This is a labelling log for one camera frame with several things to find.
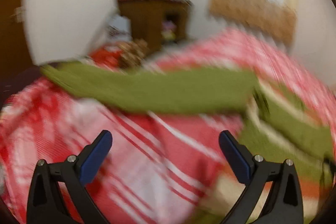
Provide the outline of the green orange striped knit sweater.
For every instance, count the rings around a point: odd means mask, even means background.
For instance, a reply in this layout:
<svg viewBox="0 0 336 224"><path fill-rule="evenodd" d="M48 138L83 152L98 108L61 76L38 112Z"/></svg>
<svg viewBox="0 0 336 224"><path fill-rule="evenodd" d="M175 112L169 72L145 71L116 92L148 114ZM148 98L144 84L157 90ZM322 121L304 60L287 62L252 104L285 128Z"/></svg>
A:
<svg viewBox="0 0 336 224"><path fill-rule="evenodd" d="M219 67L111 71L68 62L41 69L52 90L41 159L64 162L103 130L112 147L85 185L108 223L221 223L242 194L219 146L229 131L252 155L293 161L303 223L332 192L335 125L253 71Z"/></svg>

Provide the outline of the red plastic bag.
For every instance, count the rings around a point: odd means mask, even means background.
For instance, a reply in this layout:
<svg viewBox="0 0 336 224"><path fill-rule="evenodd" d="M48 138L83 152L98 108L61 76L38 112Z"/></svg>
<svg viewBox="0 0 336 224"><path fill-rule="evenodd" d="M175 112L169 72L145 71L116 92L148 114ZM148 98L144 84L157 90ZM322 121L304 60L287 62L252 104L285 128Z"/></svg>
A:
<svg viewBox="0 0 336 224"><path fill-rule="evenodd" d="M119 47L104 45L89 54L93 62L100 67L117 68L122 50Z"/></svg>

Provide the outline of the white printed carton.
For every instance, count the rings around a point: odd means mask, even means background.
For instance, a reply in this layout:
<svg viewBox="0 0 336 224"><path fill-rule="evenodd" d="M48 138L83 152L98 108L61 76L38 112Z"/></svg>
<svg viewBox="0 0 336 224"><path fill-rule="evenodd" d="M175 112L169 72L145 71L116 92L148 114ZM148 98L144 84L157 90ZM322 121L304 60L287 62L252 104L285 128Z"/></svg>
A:
<svg viewBox="0 0 336 224"><path fill-rule="evenodd" d="M131 25L129 18L119 14L112 15L106 26L106 33L109 42L131 41Z"/></svg>

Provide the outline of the brown wooden door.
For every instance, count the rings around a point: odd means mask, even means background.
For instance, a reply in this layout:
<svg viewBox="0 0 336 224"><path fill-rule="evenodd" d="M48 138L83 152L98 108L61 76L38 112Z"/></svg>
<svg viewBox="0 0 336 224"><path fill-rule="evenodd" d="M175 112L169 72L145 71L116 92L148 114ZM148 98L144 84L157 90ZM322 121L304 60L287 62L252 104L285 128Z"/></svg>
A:
<svg viewBox="0 0 336 224"><path fill-rule="evenodd" d="M15 92L15 78L34 66L23 26L22 0L1 0L1 105Z"/></svg>

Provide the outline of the red plaid bed sheet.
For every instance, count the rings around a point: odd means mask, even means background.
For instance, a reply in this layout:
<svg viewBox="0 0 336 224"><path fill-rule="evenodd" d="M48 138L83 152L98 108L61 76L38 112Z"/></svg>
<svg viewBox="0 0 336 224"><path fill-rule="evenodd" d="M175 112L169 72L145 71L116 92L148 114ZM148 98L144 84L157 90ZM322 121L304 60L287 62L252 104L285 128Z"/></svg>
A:
<svg viewBox="0 0 336 224"><path fill-rule="evenodd" d="M334 94L244 32L223 31L131 71L74 61L42 72L1 110L1 183L20 223L38 160L63 161L102 130L113 146L87 189L112 223L226 215L244 186L219 148L223 130L268 161L293 160L305 223L331 192Z"/></svg>

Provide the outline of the stacked boxes under desk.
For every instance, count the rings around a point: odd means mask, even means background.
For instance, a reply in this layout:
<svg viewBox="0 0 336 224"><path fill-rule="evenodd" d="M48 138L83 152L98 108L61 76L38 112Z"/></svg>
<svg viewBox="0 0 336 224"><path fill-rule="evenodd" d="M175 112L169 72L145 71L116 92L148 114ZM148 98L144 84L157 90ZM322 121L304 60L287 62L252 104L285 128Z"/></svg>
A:
<svg viewBox="0 0 336 224"><path fill-rule="evenodd" d="M162 37L165 42L173 42L176 38L176 25L172 21L165 21L162 24Z"/></svg>

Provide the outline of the dark wooden desk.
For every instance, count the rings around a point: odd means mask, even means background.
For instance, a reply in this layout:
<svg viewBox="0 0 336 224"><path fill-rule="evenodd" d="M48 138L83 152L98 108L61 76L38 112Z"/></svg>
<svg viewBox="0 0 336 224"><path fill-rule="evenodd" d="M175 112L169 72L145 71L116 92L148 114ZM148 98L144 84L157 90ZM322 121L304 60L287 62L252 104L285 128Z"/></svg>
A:
<svg viewBox="0 0 336 224"><path fill-rule="evenodd" d="M176 26L175 41L187 38L192 3L189 0L116 0L121 16L130 20L131 37L147 42L147 55L163 45L163 23L171 19Z"/></svg>

